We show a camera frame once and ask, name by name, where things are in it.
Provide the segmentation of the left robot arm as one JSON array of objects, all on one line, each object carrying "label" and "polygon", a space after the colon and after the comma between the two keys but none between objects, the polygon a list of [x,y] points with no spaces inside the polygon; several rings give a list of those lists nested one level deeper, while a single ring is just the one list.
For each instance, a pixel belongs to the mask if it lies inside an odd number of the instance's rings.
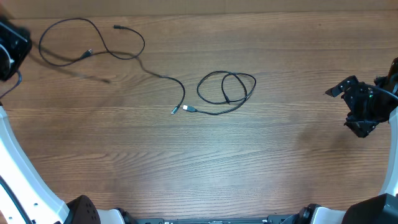
[{"label": "left robot arm", "polygon": [[[1,19],[1,81],[20,75],[32,48],[30,33]],[[1,110],[1,213],[8,223],[126,224],[118,209],[98,210],[81,195],[65,203],[46,185],[18,143]]]}]

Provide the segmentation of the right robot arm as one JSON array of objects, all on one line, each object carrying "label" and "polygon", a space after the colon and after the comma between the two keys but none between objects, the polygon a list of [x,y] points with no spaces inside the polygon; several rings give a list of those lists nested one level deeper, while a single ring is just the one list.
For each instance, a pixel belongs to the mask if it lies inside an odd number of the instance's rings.
[{"label": "right robot arm", "polygon": [[392,61],[388,75],[374,79],[374,85],[350,76],[325,93],[332,97],[341,95],[350,109],[345,126],[359,138],[368,136],[379,123],[389,123],[391,148],[386,177],[378,196],[356,203],[346,211],[310,204],[283,222],[397,223],[397,59]]}]

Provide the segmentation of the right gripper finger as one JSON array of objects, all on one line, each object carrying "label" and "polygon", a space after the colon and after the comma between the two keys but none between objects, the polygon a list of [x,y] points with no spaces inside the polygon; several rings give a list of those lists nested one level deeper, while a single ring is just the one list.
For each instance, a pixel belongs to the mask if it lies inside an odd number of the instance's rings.
[{"label": "right gripper finger", "polygon": [[356,76],[350,76],[345,78],[343,81],[341,81],[339,84],[336,86],[328,89],[325,94],[331,97],[336,97],[342,92],[346,91],[348,88],[357,85],[359,83],[358,79]]},{"label": "right gripper finger", "polygon": [[346,121],[344,123],[359,138],[368,136],[379,124],[377,121]]}]

